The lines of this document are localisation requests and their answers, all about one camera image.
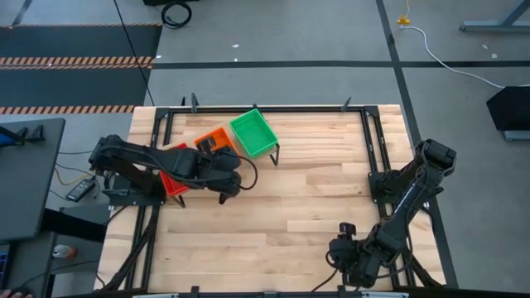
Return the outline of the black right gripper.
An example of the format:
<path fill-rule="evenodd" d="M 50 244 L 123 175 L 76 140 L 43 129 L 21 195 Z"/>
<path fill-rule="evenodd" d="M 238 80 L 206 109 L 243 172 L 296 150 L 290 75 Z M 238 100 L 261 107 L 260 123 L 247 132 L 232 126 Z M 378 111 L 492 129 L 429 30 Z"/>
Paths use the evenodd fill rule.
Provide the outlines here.
<path fill-rule="evenodd" d="M 341 273 L 361 272 L 364 240 L 347 238 L 348 233 L 351 237 L 357 234 L 356 226 L 352 223 L 340 223 L 339 232 L 339 238 L 330 241 L 330 266 Z"/>

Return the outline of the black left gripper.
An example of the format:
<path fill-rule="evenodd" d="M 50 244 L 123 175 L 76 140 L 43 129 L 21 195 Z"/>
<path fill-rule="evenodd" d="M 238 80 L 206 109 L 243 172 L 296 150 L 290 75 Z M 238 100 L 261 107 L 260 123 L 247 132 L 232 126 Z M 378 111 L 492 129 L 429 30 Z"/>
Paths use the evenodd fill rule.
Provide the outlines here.
<path fill-rule="evenodd" d="M 204 154 L 210 154 L 211 148 L 216 145 L 212 137 L 206 137 L 201 142 L 195 144 L 198 151 Z M 232 147 L 221 147 L 212 151 L 214 159 L 214 168 L 220 171 L 235 171 L 241 166 L 239 155 Z"/>

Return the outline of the orange slotted plastic basket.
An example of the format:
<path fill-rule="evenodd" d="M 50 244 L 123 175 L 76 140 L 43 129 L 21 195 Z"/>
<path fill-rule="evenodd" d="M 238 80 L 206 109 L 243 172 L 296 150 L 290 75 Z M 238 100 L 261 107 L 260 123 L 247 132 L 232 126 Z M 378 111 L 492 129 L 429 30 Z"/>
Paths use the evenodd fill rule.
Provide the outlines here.
<path fill-rule="evenodd" d="M 206 137 L 212 137 L 216 143 L 216 145 L 211 148 L 210 155 L 212 155 L 212 151 L 215 151 L 221 147 L 232 147 L 237 152 L 235 145 L 223 127 L 216 128 L 210 132 L 207 132 L 202 137 L 195 139 L 194 144 L 201 142 Z"/>

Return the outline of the green slotted plastic basket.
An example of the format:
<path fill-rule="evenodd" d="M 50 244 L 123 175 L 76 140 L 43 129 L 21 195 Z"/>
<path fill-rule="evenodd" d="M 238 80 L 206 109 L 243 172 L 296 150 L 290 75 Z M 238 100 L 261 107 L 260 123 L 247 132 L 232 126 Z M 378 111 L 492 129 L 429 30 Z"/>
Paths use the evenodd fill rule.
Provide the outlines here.
<path fill-rule="evenodd" d="M 245 153 L 253 159 L 270 155 L 278 149 L 278 137 L 258 109 L 252 109 L 230 120 L 229 127 Z"/>

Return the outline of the red slotted plastic basket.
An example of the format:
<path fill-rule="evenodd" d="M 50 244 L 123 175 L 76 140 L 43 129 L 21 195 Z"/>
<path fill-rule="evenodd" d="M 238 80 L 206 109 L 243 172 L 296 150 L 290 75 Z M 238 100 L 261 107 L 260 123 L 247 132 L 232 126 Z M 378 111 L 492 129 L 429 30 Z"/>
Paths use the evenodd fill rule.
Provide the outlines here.
<path fill-rule="evenodd" d="M 177 180 L 173 180 L 167 173 L 160 171 L 159 176 L 161 177 L 161 182 L 165 188 L 166 194 L 169 196 L 182 195 L 185 192 L 189 191 L 190 188 Z"/>

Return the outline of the black power adapter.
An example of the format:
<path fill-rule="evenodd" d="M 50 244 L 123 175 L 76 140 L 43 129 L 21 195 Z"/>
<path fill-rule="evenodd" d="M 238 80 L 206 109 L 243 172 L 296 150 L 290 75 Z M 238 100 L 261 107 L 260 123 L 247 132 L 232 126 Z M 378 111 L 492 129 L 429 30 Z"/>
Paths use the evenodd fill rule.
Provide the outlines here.
<path fill-rule="evenodd" d="M 79 202 L 87 195 L 96 185 L 94 178 L 81 180 L 66 196 L 69 201 Z"/>

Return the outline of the black equipment case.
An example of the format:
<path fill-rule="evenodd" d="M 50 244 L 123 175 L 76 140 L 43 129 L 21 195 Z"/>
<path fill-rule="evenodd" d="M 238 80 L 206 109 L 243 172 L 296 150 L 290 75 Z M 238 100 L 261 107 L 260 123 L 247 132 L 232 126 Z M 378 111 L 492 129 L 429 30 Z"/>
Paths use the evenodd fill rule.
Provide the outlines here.
<path fill-rule="evenodd" d="M 41 231 L 103 243 L 109 218 L 106 204 L 61 207 L 59 210 L 45 208 Z"/>

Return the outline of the black mat with hazard stripes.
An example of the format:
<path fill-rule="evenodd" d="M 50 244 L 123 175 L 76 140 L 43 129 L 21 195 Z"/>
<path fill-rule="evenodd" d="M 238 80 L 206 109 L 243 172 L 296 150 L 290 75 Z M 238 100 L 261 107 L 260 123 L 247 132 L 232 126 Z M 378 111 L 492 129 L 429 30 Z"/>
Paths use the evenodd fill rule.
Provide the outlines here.
<path fill-rule="evenodd" d="M 130 113 L 160 37 L 149 23 L 0 26 L 0 115 Z"/>

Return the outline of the black desk stand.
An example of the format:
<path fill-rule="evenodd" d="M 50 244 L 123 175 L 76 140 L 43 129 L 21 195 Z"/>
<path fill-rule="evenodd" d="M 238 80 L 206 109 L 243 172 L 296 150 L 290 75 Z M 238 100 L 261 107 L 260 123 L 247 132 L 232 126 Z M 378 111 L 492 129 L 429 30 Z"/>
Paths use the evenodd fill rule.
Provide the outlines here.
<path fill-rule="evenodd" d="M 17 132 L 9 130 L 3 126 L 0 126 L 0 148 L 11 147 L 11 146 L 23 146 L 26 143 L 41 142 L 44 141 L 43 126 L 38 125 L 32 131 L 29 131 L 27 127 L 23 127 Z"/>

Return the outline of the dark grey desk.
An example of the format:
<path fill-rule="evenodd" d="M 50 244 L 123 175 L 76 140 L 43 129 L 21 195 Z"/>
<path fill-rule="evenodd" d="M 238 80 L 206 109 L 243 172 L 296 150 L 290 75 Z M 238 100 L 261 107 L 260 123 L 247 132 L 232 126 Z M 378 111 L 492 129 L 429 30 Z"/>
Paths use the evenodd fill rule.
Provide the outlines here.
<path fill-rule="evenodd" d="M 41 222 L 65 120 L 50 118 L 3 123 L 2 127 L 28 132 L 42 127 L 44 139 L 0 148 L 0 243 L 33 238 Z"/>

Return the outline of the black floor box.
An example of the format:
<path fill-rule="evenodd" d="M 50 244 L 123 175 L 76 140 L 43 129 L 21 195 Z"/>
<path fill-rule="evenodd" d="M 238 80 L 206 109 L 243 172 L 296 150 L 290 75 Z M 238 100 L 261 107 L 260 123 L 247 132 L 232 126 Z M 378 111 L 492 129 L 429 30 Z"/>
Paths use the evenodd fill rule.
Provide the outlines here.
<path fill-rule="evenodd" d="M 530 131 L 530 86 L 505 87 L 486 105 L 499 131 Z"/>

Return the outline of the black aluminium rig frame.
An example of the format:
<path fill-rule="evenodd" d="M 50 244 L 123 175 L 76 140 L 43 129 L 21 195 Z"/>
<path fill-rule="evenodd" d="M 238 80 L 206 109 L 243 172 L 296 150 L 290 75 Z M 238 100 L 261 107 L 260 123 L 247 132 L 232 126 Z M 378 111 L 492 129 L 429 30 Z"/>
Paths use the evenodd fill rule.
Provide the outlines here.
<path fill-rule="evenodd" d="M 325 261 L 329 241 L 342 222 L 366 236 L 381 216 L 369 172 L 384 161 L 398 170 L 413 157 L 400 107 L 378 111 L 374 120 L 360 106 L 262 107 L 278 162 L 243 163 L 243 191 L 224 204 L 208 190 L 187 192 L 184 207 L 166 202 L 133 284 L 179 295 L 197 286 L 203 296 L 334 296 L 341 278 Z"/>

